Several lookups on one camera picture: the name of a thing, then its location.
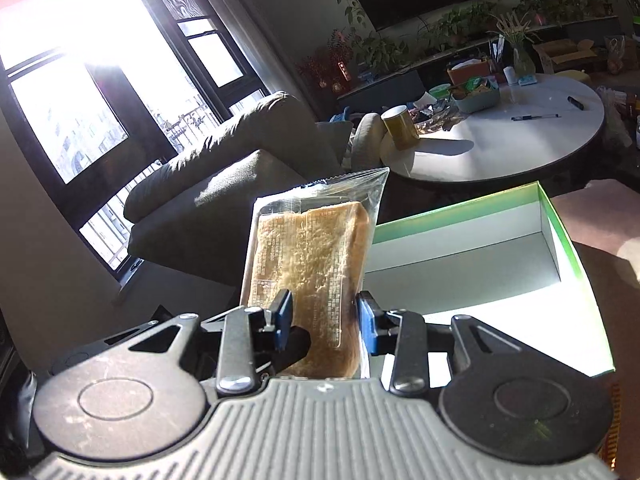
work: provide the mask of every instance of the green box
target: green box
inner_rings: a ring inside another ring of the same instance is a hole
[[[614,370],[589,280],[539,183],[379,225],[363,289],[385,310],[443,324],[469,314],[587,375]],[[369,363],[388,383],[393,356]],[[430,373],[431,386],[449,381],[446,356],[430,354]]]

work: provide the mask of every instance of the glass vase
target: glass vase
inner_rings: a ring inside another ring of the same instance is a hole
[[[515,43],[513,45],[513,68],[518,78],[536,73],[536,65],[524,49],[523,43]]]

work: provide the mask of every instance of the green lid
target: green lid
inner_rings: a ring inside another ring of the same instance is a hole
[[[450,87],[450,83],[444,83],[444,85],[434,86],[431,90],[429,90],[429,94],[431,94],[436,99],[446,99],[447,97],[449,97]]]

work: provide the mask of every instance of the window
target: window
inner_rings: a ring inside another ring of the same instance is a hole
[[[0,106],[51,199],[115,276],[133,187],[267,95],[207,0],[0,9]]]

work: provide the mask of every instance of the curtain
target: curtain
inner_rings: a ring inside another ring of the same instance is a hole
[[[302,79],[288,69],[292,63],[279,56],[283,50],[278,48],[277,39],[267,32],[250,5],[243,0],[209,1],[267,89],[284,90],[302,101],[314,116],[321,116]]]

